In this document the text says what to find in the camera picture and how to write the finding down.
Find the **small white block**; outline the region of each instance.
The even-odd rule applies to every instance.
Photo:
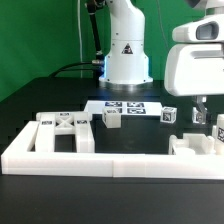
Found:
[[[160,122],[172,124],[176,121],[176,116],[177,116],[177,108],[163,107],[161,110]]]
[[[202,119],[201,113],[196,109],[196,107],[193,107],[193,109],[192,109],[192,121],[193,121],[193,123],[194,124],[199,124],[201,119]]]
[[[74,114],[75,142],[77,153],[94,153],[95,141],[89,122],[88,112]]]
[[[121,113],[116,108],[104,107],[102,111],[102,120],[107,128],[121,127]]]
[[[35,142],[36,152],[54,152],[55,114],[42,114]]]
[[[219,114],[216,125],[215,151],[224,155],[224,114]]]

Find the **white plastic block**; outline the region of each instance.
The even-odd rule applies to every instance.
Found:
[[[138,158],[115,159],[113,163],[114,177],[145,177],[145,156]]]
[[[74,125],[77,153],[94,153],[95,141],[89,122],[89,113],[74,113]]]
[[[147,155],[146,178],[223,179],[222,156]]]
[[[10,154],[4,174],[112,177],[113,162],[98,155],[29,152]]]
[[[202,119],[202,114],[196,109],[196,107],[193,107],[193,109],[192,109],[192,121],[193,121],[193,123],[194,124],[199,124],[201,119]]]
[[[177,108],[163,107],[161,110],[160,122],[172,124],[176,121],[176,116],[177,116]]]
[[[107,128],[121,127],[121,113],[117,108],[104,107],[102,112],[102,120]]]
[[[43,113],[41,115],[35,142],[36,152],[54,152],[55,123],[55,114]]]
[[[175,155],[174,150],[177,148],[189,148],[189,140],[178,139],[175,135],[171,135],[169,139],[169,155]]]
[[[32,149],[37,135],[39,122],[29,121],[14,141],[9,145],[8,150],[27,152]]]
[[[17,157],[22,152],[29,152],[35,143],[37,128],[39,122],[30,121],[14,141],[9,145],[5,152],[1,155],[2,173],[8,173],[8,155],[11,153]]]
[[[224,155],[224,114],[219,114],[216,125],[215,151]]]
[[[197,155],[214,154],[215,139],[212,136],[184,133],[183,139],[189,141],[189,148],[194,149]]]

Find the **white cube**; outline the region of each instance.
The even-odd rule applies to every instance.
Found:
[[[117,108],[104,107],[102,111],[102,120],[107,128],[121,127],[121,113]]]
[[[199,124],[201,120],[202,120],[202,114],[196,109],[196,107],[193,107],[193,110],[192,110],[192,121],[193,121],[193,123],[194,124]]]
[[[163,107],[161,110],[160,122],[174,123],[176,121],[177,108],[175,107]]]

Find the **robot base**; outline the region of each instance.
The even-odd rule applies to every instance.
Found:
[[[153,85],[153,79],[150,77],[148,78],[148,80],[145,80],[145,82],[139,84],[119,84],[119,83],[112,83],[104,78],[99,79],[100,87],[118,91],[132,92],[132,91],[144,90],[151,88],[152,85]]]

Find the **black cable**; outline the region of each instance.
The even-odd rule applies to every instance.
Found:
[[[55,72],[51,73],[49,75],[49,77],[54,78],[54,77],[56,77],[56,75],[58,73],[60,73],[61,71],[65,70],[67,68],[72,68],[74,66],[80,66],[80,65],[91,65],[91,64],[92,64],[92,62],[90,61],[90,62],[78,62],[78,63],[73,63],[73,64],[65,65],[65,66],[59,68],[58,70],[56,70]]]

